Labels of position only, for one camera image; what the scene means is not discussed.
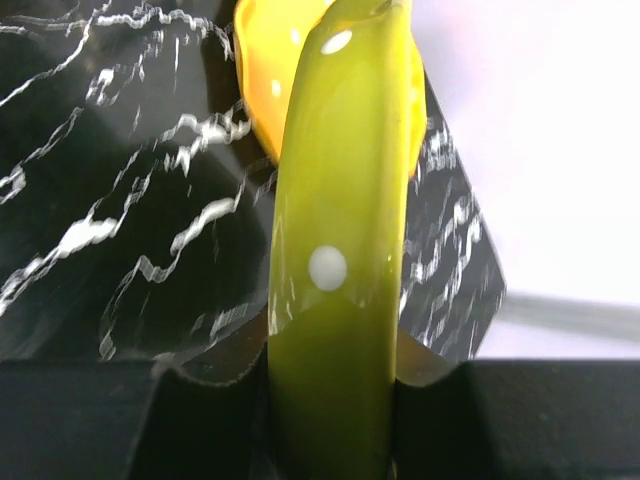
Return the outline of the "yellow polka dot plate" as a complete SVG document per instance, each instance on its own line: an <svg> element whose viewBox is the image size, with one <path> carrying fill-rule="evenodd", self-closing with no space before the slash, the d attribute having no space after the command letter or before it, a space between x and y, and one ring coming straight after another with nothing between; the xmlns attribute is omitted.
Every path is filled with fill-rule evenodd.
<svg viewBox="0 0 640 480"><path fill-rule="evenodd" d="M236 71L245 108L253 130L268 157L280 167L280 156L294 77L304 41L336 1L238 1L234 12ZM426 80L423 64L411 34L413 1L399 1L406 7L408 62L404 69L409 80L407 167L411 179L418 166L421 145L427 129ZM380 75L366 76L353 86L346 105L361 110L366 119L389 103Z"/></svg>

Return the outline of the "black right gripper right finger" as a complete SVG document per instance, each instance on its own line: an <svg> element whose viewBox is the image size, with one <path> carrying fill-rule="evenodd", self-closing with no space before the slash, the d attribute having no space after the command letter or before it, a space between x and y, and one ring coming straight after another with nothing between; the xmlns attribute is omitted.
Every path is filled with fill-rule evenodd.
<svg viewBox="0 0 640 480"><path fill-rule="evenodd" d="M469 361L397 387L400 479L636 479L636 360Z"/></svg>

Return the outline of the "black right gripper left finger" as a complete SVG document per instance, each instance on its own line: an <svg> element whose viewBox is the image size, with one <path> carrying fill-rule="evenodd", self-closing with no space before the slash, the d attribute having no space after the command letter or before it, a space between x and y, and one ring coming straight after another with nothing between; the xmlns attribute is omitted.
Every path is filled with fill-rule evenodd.
<svg viewBox="0 0 640 480"><path fill-rule="evenodd" d="M153 361L1 364L4 479L245 479L265 361L206 382Z"/></svg>

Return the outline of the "green polka dot plate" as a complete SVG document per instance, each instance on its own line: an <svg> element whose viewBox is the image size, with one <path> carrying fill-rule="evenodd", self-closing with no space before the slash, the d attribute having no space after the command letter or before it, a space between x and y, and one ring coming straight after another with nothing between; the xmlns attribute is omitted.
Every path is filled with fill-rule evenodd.
<svg viewBox="0 0 640 480"><path fill-rule="evenodd" d="M278 169L268 372L290 479L390 463L410 153L407 1L338 1L297 67Z"/></svg>

